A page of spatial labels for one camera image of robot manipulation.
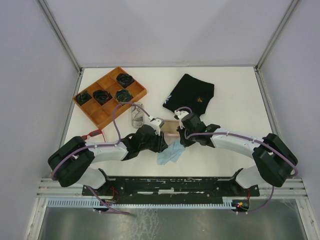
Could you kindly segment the pink glasses case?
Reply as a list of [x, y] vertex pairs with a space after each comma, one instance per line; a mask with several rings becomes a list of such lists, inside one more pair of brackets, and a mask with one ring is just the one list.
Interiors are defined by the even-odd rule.
[[180, 126], [180, 123], [178, 120], [164, 120], [164, 124], [161, 127], [161, 131], [166, 136], [179, 136], [179, 132], [177, 131], [178, 127]]

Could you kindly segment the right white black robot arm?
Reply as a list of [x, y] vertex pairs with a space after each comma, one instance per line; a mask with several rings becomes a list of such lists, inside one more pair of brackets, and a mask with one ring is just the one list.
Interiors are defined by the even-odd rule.
[[194, 143], [211, 148], [226, 149], [254, 160], [254, 166], [238, 170], [229, 183], [231, 193], [242, 195], [248, 188], [268, 183], [280, 188], [288, 178], [298, 174], [298, 159], [281, 138], [273, 133], [256, 137], [231, 132], [216, 124], [205, 125], [193, 112], [175, 110], [179, 121], [180, 143]]

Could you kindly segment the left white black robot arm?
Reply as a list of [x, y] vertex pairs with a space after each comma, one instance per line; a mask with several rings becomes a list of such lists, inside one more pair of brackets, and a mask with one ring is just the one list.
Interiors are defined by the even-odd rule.
[[48, 158], [51, 179], [60, 186], [87, 185], [99, 195], [106, 195], [111, 183], [103, 170], [91, 168], [91, 164], [106, 161], [127, 161], [136, 158], [141, 151], [161, 153], [168, 148], [164, 133], [157, 134], [144, 124], [135, 133], [122, 138], [119, 143], [86, 142], [75, 136]]

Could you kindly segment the light blue cloth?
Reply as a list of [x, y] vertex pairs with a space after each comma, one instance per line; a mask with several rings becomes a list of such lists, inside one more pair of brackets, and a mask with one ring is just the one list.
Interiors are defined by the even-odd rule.
[[179, 140], [176, 140], [164, 151], [158, 153], [157, 164], [163, 166], [168, 162], [176, 163], [184, 151], [185, 147], [180, 143]]

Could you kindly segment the marble pattern glasses case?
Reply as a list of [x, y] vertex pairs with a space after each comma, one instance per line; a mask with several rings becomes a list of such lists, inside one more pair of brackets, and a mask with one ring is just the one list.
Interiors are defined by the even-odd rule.
[[136, 102], [130, 108], [131, 125], [138, 129], [145, 123], [145, 113], [143, 111], [144, 105], [141, 102]]

